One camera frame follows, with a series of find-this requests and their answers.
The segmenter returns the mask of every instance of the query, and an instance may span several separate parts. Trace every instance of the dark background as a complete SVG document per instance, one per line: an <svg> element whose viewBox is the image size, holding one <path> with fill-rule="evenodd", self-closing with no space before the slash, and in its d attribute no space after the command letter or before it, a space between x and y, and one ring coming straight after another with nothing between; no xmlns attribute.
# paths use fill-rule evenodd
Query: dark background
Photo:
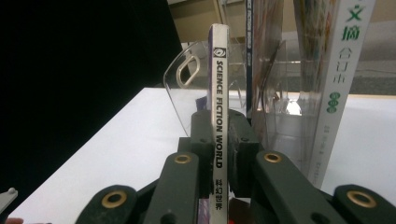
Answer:
<svg viewBox="0 0 396 224"><path fill-rule="evenodd" d="M10 213L161 83L181 46L166 0L12 0L0 10L0 192L19 191Z"/></svg>

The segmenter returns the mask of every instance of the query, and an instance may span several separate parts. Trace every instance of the white book spine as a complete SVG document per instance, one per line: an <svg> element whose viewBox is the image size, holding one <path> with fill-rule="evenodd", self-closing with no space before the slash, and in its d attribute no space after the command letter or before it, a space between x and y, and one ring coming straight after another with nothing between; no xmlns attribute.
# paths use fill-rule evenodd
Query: white book spine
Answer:
<svg viewBox="0 0 396 224"><path fill-rule="evenodd" d="M339 0L308 179L321 187L375 0Z"/></svg>
<svg viewBox="0 0 396 224"><path fill-rule="evenodd" d="M210 223L228 223L228 39L229 27L213 24L209 35L211 123L215 153L213 193L210 199Z"/></svg>

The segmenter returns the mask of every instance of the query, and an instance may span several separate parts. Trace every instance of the white table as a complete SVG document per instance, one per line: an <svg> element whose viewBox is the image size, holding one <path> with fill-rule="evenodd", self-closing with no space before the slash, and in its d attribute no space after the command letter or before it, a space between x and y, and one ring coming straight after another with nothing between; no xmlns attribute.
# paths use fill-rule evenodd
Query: white table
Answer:
<svg viewBox="0 0 396 224"><path fill-rule="evenodd" d="M396 204L396 98L350 96L322 189L372 189ZM25 223L74 223L111 185L136 190L157 179L186 136L165 89L143 89L10 216Z"/></svg>

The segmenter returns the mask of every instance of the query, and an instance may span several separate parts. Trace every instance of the brass ring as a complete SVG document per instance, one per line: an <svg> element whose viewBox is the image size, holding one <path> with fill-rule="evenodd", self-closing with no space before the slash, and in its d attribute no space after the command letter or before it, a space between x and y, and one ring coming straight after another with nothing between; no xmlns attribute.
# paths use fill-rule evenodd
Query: brass ring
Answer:
<svg viewBox="0 0 396 224"><path fill-rule="evenodd" d="M282 157L280 157L279 155L277 155L275 153L267 153L267 154L265 154L264 155L264 159L266 161L273 162L273 163L282 161Z"/></svg>
<svg viewBox="0 0 396 224"><path fill-rule="evenodd" d="M175 157L175 162L180 164L189 163L191 161L191 157L189 155L178 155Z"/></svg>
<svg viewBox="0 0 396 224"><path fill-rule="evenodd" d="M348 197L348 199L350 201L352 201L353 203L362 206L362 207L366 207L366 208L374 208L376 207L376 201L375 199L370 195L367 194L365 192L361 192L358 190L350 190L346 193L346 196ZM362 201L360 198L358 198L357 196L361 196L364 197L366 201Z"/></svg>
<svg viewBox="0 0 396 224"><path fill-rule="evenodd" d="M114 195L120 195L120 198L118 200L116 200L115 202L111 202L109 199L111 196ZM105 208L115 208L118 207L120 205L122 205L123 203L125 203L126 201L126 193L123 190L115 190L113 192L108 193L103 199L102 199L102 206Z"/></svg>

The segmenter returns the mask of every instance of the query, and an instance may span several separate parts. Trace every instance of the book spine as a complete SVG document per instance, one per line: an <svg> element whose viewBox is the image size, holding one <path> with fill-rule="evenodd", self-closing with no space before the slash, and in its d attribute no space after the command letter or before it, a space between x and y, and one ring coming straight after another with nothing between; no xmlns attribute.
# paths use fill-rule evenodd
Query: book spine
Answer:
<svg viewBox="0 0 396 224"><path fill-rule="evenodd" d="M330 58L309 163L308 179L319 189L329 163L374 6L375 0L338 1Z"/></svg>
<svg viewBox="0 0 396 224"><path fill-rule="evenodd" d="M213 24L209 32L211 123L215 143L210 223L228 223L228 39L229 27Z"/></svg>
<svg viewBox="0 0 396 224"><path fill-rule="evenodd" d="M252 79L253 79L253 0L246 1L246 49L247 49L247 118L251 119L252 109Z"/></svg>

